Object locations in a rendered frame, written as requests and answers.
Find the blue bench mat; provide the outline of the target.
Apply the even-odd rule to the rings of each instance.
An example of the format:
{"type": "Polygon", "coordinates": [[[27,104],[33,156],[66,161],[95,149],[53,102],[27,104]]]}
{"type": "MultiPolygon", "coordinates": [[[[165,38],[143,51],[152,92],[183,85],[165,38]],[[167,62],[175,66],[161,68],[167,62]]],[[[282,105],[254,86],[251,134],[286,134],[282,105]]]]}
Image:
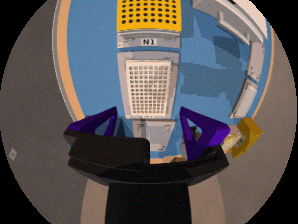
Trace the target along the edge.
{"type": "MultiPolygon", "coordinates": [[[[74,90],[85,116],[113,106],[122,118],[126,137],[134,137],[133,122],[125,117],[121,96],[117,53],[168,51],[179,53],[176,93],[171,120],[172,136],[165,151],[150,151],[150,159],[181,154],[181,106],[229,125],[242,118],[230,118],[245,77],[258,85],[254,101],[243,118],[252,118],[263,95],[271,65],[272,35],[266,20],[267,39],[261,77],[257,83],[245,73],[249,46],[225,28],[217,18],[193,8],[191,0],[180,0],[180,48],[117,48],[118,0],[71,0],[67,20],[67,55],[74,90]],[[268,29],[269,28],[269,29],[268,29]],[[269,43],[270,42],[270,43],[269,43]],[[265,83],[265,84],[264,84],[265,83]],[[251,114],[252,113],[252,114],[251,114]]],[[[269,24],[269,25],[268,25],[269,24]]]]}

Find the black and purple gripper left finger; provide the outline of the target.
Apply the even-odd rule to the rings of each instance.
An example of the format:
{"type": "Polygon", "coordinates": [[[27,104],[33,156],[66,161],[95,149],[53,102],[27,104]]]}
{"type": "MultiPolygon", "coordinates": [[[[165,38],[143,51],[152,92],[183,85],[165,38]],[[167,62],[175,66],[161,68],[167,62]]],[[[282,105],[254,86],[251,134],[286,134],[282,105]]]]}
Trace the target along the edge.
{"type": "Polygon", "coordinates": [[[113,136],[115,131],[115,126],[116,126],[117,116],[118,116],[117,108],[116,106],[114,106],[98,114],[95,114],[87,118],[81,119],[79,121],[76,121],[74,123],[71,123],[67,127],[67,129],[79,131],[82,133],[95,134],[96,128],[98,128],[100,125],[102,125],[105,121],[107,121],[110,118],[109,124],[107,126],[107,129],[104,135],[113,136]]]}

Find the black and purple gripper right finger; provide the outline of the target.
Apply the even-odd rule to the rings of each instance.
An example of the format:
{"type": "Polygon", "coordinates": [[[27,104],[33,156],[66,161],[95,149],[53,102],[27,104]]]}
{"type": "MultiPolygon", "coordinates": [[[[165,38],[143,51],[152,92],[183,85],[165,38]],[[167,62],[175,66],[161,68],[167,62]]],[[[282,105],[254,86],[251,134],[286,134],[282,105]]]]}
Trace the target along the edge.
{"type": "Polygon", "coordinates": [[[229,126],[223,122],[196,113],[182,106],[179,116],[185,141],[187,160],[197,159],[206,148],[220,145],[231,130],[229,126]],[[189,127],[187,118],[202,130],[198,141],[196,141],[189,127]]]}

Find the dark blue open-top bin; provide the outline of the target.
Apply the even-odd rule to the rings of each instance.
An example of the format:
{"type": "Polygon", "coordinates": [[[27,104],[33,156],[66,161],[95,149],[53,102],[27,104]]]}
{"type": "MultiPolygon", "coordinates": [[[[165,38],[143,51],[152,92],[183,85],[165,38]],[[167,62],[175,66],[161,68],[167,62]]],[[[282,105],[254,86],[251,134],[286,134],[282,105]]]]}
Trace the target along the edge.
{"type": "MultiPolygon", "coordinates": [[[[100,125],[98,128],[96,128],[95,130],[95,134],[98,135],[104,135],[106,128],[109,124],[109,120],[105,121],[102,125],[100,125]]],[[[123,122],[122,122],[122,118],[117,117],[117,122],[116,122],[116,126],[115,126],[115,132],[113,136],[122,136],[122,137],[126,137],[125,135],[125,131],[124,131],[124,126],[123,126],[123,122]]]]}

